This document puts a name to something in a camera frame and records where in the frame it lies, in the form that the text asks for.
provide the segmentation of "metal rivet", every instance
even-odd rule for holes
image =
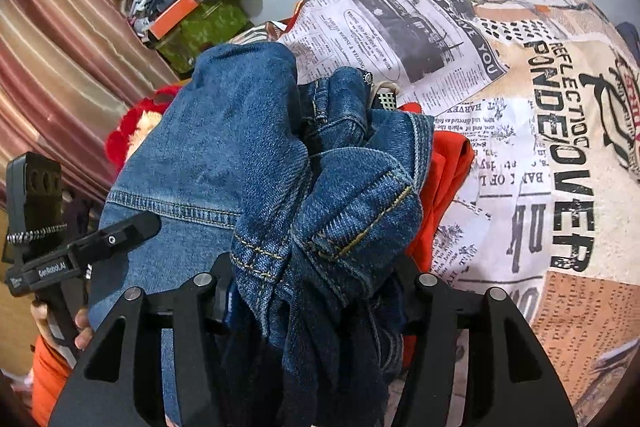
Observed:
[[[137,286],[133,286],[127,289],[126,292],[124,292],[124,298],[126,298],[127,301],[134,301],[138,297],[140,297],[141,294],[142,294],[142,290]]]
[[[489,290],[489,295],[492,299],[497,301],[504,301],[507,298],[507,292],[498,287],[491,288]]]
[[[438,278],[433,273],[423,273],[418,277],[418,281],[422,286],[435,286],[438,283]]]
[[[193,278],[193,283],[196,286],[206,286],[211,282],[211,275],[208,273],[198,273],[196,277]]]

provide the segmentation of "orange garment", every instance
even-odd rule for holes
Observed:
[[[422,112],[420,104],[410,102],[400,107],[403,111]],[[424,216],[420,231],[415,236],[406,253],[414,258],[418,269],[431,269],[433,237],[440,220],[462,187],[474,160],[474,150],[469,140],[462,134],[451,131],[435,131],[431,149],[429,175],[420,192]],[[404,338],[402,366],[407,367],[414,356],[415,337]]]
[[[33,397],[31,415],[40,427],[46,427],[58,396],[65,386],[71,368],[42,336],[33,352]]]

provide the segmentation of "hand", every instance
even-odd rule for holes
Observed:
[[[44,341],[49,344],[50,347],[60,352],[60,346],[56,343],[56,339],[51,333],[49,323],[47,322],[47,314],[49,313],[48,306],[40,301],[33,301],[31,303],[31,316],[36,322],[38,331],[42,335]],[[86,349],[92,336],[94,336],[94,330],[89,325],[89,317],[86,308],[80,308],[76,314],[75,323],[80,328],[80,333],[75,338],[74,343],[78,349]]]

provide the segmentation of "wooden surface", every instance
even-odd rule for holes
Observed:
[[[4,248],[6,228],[6,214],[0,209],[0,252]],[[0,263],[2,281],[7,267]],[[38,336],[29,312],[31,299],[33,296],[12,297],[4,283],[0,283],[0,367],[16,375],[29,372],[33,360],[30,346]]]

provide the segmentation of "blue denim fabric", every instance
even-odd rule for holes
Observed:
[[[282,358],[284,422],[349,425],[351,414],[350,425],[372,425],[363,420],[382,416],[385,377],[401,360],[401,302],[389,275],[422,219],[433,119],[367,111],[368,96],[352,68],[298,87],[295,59],[280,44],[202,54],[109,193],[102,227],[151,210],[162,230],[94,266],[92,325],[127,287],[178,287],[230,250],[244,309]],[[164,401],[175,421],[165,333]]]

